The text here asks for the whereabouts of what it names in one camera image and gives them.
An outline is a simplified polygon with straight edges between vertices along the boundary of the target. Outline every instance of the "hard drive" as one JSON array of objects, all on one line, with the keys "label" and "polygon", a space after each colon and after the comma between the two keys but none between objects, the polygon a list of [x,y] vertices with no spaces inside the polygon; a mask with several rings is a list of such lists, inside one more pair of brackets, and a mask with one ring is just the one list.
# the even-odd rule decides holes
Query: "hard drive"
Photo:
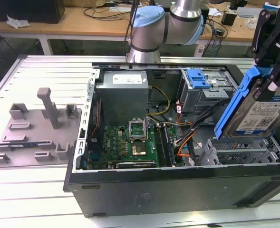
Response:
[{"label": "hard drive", "polygon": [[219,138],[267,138],[280,125],[280,88],[266,101],[258,101],[257,91],[267,83],[270,68],[253,67],[244,76],[214,131]]}]

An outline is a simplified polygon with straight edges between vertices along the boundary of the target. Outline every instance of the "motherboard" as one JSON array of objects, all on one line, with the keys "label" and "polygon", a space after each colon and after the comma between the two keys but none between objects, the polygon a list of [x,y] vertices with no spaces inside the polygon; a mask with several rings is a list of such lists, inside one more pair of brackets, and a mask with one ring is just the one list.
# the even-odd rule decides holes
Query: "motherboard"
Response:
[{"label": "motherboard", "polygon": [[130,138],[128,125],[106,126],[103,132],[102,151],[93,153],[88,165],[93,169],[155,168],[175,164],[174,126],[141,125],[132,127],[132,135],[145,134],[145,138]]}]

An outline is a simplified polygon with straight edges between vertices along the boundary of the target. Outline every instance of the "floor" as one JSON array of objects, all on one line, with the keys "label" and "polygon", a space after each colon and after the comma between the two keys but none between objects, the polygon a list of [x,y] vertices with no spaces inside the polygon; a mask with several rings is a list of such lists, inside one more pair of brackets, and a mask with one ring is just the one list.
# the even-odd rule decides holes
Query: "floor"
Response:
[{"label": "floor", "polygon": [[[43,55],[40,43],[36,39],[6,38],[8,44],[17,54],[23,55]],[[102,56],[122,56],[124,55],[124,43],[113,41],[82,41],[79,40],[52,40],[54,55],[102,55]],[[244,57],[243,46],[223,46],[217,57]],[[161,45],[161,56],[191,57],[195,51],[195,45]],[[204,57],[213,57],[213,53],[206,52]],[[5,76],[17,55],[13,50],[0,39],[0,81]]]}]

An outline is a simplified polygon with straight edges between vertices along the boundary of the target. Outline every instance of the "green circuit board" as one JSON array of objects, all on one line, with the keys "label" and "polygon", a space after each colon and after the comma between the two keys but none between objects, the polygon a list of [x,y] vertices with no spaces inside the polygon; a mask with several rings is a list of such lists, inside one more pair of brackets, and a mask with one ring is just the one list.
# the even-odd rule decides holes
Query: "green circuit board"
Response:
[{"label": "green circuit board", "polygon": [[[133,126],[133,134],[142,134],[142,126]],[[159,167],[157,149],[154,139],[154,127],[148,126],[145,145],[145,155],[134,155],[134,144],[129,139],[127,126],[107,126],[104,130],[103,151],[101,162],[156,162]],[[168,127],[170,140],[173,142],[177,136],[174,127]]]}]

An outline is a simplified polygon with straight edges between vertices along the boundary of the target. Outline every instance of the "expansion slot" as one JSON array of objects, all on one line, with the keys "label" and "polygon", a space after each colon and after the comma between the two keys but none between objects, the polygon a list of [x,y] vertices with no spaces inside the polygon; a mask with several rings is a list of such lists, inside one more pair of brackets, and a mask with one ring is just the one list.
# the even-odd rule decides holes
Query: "expansion slot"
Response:
[{"label": "expansion slot", "polygon": [[163,130],[163,135],[164,135],[164,138],[165,138],[166,150],[167,150],[167,153],[169,155],[170,162],[173,165],[174,164],[174,152],[173,152],[173,148],[171,146],[170,140],[169,140],[169,134],[168,134],[167,127],[164,126],[162,128],[162,130]]},{"label": "expansion slot", "polygon": [[154,126],[155,145],[158,153],[160,167],[171,167],[164,127]]}]

